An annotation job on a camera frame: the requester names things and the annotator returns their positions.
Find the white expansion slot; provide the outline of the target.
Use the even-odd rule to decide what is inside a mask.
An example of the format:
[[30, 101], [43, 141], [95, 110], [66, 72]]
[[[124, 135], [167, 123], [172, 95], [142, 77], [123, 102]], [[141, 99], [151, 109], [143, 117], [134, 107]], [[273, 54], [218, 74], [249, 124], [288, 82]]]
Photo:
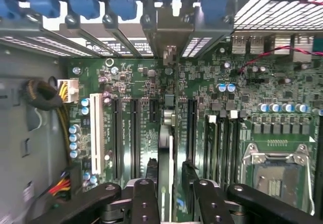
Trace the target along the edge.
[[94, 175], [100, 175], [104, 171], [103, 96], [101, 93], [93, 93], [89, 96], [91, 172]]

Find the short black expansion slot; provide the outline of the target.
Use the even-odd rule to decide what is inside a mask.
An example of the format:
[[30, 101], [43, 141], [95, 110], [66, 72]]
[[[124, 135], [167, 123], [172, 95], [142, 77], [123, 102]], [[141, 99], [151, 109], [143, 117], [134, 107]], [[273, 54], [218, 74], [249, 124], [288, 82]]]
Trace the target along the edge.
[[157, 99], [149, 100], [149, 120], [151, 123], [159, 121], [159, 101]]

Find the green Dell motherboard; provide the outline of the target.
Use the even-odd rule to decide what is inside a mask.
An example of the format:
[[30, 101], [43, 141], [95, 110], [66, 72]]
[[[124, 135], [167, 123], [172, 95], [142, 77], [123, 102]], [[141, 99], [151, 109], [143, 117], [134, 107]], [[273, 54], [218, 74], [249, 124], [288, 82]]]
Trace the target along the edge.
[[[287, 140], [311, 142], [312, 190], [315, 213], [323, 208], [323, 55], [294, 48], [291, 36], [289, 55], [274, 55], [274, 37], [264, 38], [264, 53], [250, 54], [247, 38], [246, 54], [232, 54], [231, 40], [222, 42], [203, 59], [181, 59], [179, 62], [179, 145], [177, 221], [193, 220], [182, 189], [182, 163], [187, 158], [188, 100], [197, 100], [195, 163], [197, 175], [206, 179], [206, 121], [216, 115], [218, 123], [217, 179], [223, 190], [229, 168], [229, 112], [245, 110], [241, 124], [240, 154], [245, 141]], [[294, 63], [293, 52], [311, 54], [310, 63]], [[70, 155], [81, 164], [83, 189], [89, 190], [103, 182], [125, 186], [131, 180], [131, 116], [130, 101], [140, 101], [140, 178], [146, 177], [147, 164], [157, 160], [157, 186], [161, 195], [160, 217], [170, 221], [172, 184], [169, 165], [173, 143], [171, 117], [174, 96], [171, 68], [155, 59], [71, 59], [69, 78], [79, 81], [79, 100], [70, 108]], [[104, 171], [91, 172], [90, 94], [103, 96]], [[112, 101], [122, 103], [122, 176], [114, 178]], [[149, 120], [149, 100], [159, 101], [159, 121]], [[219, 184], [220, 118], [227, 117], [225, 185]]]

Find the white power connector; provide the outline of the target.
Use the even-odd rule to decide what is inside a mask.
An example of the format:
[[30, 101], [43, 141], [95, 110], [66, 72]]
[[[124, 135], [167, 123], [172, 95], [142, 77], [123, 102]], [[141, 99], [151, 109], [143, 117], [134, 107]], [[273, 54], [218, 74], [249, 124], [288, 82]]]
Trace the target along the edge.
[[60, 79], [58, 95], [63, 103], [76, 103], [79, 100], [79, 81], [76, 79]]

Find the grey metal PC case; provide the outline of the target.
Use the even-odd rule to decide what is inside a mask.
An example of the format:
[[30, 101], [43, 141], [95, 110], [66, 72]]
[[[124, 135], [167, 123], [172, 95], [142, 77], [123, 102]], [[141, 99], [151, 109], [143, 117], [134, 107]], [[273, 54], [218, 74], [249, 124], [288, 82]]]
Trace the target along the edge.
[[70, 108], [76, 103], [63, 103], [57, 81], [70, 79], [71, 59], [163, 62], [160, 8], [193, 28], [180, 60], [201, 60], [233, 35], [323, 37], [323, 0], [228, 0], [226, 15], [211, 25], [200, 0], [136, 0], [136, 18], [128, 21], [109, 13], [109, 0], [99, 0], [100, 16], [90, 20], [74, 13], [68, 0], [60, 0], [58, 18], [18, 1], [21, 19], [0, 17], [0, 224], [30, 224], [78, 194], [118, 184], [84, 190], [81, 164], [70, 155]]

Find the silver rear port block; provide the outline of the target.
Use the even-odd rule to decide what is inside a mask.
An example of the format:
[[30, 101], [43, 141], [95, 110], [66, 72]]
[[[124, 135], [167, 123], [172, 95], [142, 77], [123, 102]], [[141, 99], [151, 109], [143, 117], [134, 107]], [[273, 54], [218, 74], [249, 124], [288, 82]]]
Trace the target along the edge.
[[250, 36], [250, 54], [264, 53], [264, 37], [263, 36]]
[[231, 37], [232, 54], [246, 54], [246, 42], [245, 36], [233, 35]]
[[[294, 38], [294, 48], [307, 51], [307, 52], [312, 52], [313, 39], [314, 39], [313, 36], [298, 34]], [[293, 52], [294, 63], [310, 63], [311, 60], [312, 60], [311, 54], [304, 54], [299, 51]]]
[[276, 34], [274, 38], [274, 49], [280, 48], [274, 51], [274, 55], [289, 55], [290, 50], [286, 49], [286, 46], [291, 45], [290, 34]]

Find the teal rear port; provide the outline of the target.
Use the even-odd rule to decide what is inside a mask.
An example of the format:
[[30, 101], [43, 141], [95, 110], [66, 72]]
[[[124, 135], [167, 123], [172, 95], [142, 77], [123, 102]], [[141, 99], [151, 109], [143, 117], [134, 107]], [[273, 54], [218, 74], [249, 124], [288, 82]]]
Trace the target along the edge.
[[323, 37], [315, 37], [313, 39], [312, 52], [323, 55]]

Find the CPU socket with metal frame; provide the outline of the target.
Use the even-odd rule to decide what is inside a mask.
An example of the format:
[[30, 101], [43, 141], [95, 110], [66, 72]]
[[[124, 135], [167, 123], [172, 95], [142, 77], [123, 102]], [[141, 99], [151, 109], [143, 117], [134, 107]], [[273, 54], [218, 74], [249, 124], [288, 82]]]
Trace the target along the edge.
[[312, 155], [311, 142], [245, 141], [238, 181], [314, 215]]

